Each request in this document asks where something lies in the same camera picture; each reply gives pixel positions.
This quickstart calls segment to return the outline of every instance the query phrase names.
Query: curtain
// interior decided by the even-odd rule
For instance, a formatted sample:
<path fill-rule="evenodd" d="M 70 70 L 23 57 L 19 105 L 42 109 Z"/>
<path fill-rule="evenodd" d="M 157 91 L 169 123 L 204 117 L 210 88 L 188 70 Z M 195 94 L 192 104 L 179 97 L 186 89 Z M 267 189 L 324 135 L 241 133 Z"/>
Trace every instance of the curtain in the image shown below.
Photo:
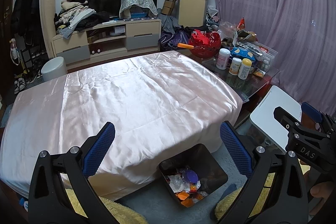
<path fill-rule="evenodd" d="M 272 84 L 299 103 L 336 109 L 336 0 L 216 0 L 221 20 L 238 23 L 278 52 Z"/>

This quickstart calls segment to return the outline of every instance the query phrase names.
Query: white bottle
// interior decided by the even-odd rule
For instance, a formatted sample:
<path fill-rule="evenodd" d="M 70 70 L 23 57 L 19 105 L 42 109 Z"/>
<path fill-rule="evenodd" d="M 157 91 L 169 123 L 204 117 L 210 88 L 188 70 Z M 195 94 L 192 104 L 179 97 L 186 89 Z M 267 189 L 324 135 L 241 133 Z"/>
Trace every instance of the white bottle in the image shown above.
<path fill-rule="evenodd" d="M 241 62 L 241 66 L 238 72 L 238 77 L 241 80 L 245 80 L 250 72 L 250 68 L 252 66 L 252 61 L 250 59 L 244 58 Z"/>
<path fill-rule="evenodd" d="M 227 48 L 222 48 L 219 51 L 216 67 L 219 69 L 226 69 L 229 62 L 230 51 Z"/>
<path fill-rule="evenodd" d="M 234 57 L 232 59 L 229 73 L 232 75 L 237 75 L 241 64 L 242 60 L 240 58 Z"/>

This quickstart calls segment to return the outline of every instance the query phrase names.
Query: yellow bottle cap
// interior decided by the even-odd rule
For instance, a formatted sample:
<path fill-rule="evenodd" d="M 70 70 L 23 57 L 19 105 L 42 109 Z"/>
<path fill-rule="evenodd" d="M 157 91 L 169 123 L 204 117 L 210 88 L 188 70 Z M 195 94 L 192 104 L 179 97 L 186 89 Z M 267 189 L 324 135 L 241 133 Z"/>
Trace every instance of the yellow bottle cap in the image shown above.
<path fill-rule="evenodd" d="M 252 66 L 252 61 L 250 59 L 247 59 L 247 58 L 244 58 L 242 60 L 242 63 L 245 65 L 245 66 Z"/>

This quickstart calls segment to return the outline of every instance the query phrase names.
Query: tv stand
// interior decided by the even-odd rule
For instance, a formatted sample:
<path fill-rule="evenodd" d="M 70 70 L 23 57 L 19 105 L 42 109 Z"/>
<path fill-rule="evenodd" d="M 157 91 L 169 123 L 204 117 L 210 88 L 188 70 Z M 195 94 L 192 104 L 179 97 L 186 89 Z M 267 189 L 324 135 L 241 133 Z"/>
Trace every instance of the tv stand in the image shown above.
<path fill-rule="evenodd" d="M 124 27 L 125 32 L 110 36 L 115 27 Z M 51 44 L 54 56 L 62 56 L 69 70 L 115 58 L 157 52 L 160 50 L 160 37 L 160 19 L 119 20 L 98 24 L 82 32 L 75 31 L 70 39 L 58 34 Z"/>

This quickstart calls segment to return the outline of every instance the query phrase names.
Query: gray drawer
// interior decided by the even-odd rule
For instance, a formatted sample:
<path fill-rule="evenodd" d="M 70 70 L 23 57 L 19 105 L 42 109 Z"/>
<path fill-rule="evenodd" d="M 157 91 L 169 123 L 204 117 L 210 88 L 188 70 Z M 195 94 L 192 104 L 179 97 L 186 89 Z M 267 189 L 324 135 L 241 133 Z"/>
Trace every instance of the gray drawer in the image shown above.
<path fill-rule="evenodd" d="M 159 34 L 145 34 L 136 37 L 127 37 L 126 49 L 154 47 L 159 44 Z"/>
<path fill-rule="evenodd" d="M 62 56 L 64 58 L 65 63 L 71 64 L 74 62 L 82 61 L 90 58 L 90 50 L 89 46 L 80 46 L 76 48 L 72 48 L 70 50 L 66 50 L 57 54 L 57 56 Z"/>

